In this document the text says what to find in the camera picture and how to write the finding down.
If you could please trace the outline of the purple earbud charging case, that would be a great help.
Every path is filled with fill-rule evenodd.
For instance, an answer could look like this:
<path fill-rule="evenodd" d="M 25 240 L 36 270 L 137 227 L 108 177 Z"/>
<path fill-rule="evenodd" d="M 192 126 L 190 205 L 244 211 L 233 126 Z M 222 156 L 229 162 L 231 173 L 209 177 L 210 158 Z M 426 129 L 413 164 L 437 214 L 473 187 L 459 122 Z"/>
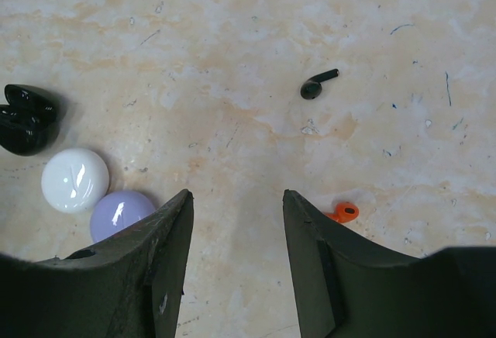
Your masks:
<path fill-rule="evenodd" d="M 155 205 L 138 191 L 115 191 L 94 207 L 90 233 L 94 243 L 113 236 L 156 210 Z"/>

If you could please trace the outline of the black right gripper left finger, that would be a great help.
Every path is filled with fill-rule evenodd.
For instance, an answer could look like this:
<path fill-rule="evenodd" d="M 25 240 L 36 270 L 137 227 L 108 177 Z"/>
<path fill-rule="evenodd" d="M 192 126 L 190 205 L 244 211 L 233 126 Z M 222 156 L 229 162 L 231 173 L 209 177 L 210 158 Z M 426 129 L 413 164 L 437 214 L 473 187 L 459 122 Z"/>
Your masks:
<path fill-rule="evenodd" d="M 64 259 L 1 257 L 3 337 L 172 337 L 194 222 L 182 190 L 150 216 Z"/>

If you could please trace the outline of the white earbud charging case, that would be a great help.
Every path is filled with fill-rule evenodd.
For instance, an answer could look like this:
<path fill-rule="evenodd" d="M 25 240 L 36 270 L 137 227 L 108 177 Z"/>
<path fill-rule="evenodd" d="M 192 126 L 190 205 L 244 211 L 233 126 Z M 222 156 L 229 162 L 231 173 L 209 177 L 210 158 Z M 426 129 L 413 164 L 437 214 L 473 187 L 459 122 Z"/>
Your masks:
<path fill-rule="evenodd" d="M 109 186 L 109 169 L 96 152 L 70 148 L 55 154 L 41 176 L 43 197 L 54 209 L 79 213 L 92 209 Z"/>

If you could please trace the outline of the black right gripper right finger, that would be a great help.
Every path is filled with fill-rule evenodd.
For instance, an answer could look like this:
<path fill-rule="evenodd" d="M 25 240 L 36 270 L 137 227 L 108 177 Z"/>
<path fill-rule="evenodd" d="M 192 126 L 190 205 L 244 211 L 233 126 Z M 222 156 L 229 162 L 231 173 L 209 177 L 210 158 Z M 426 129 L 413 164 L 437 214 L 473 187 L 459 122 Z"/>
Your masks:
<path fill-rule="evenodd" d="M 283 197 L 303 337 L 493 337 L 495 249 L 447 247 L 423 258 L 383 247 Z"/>

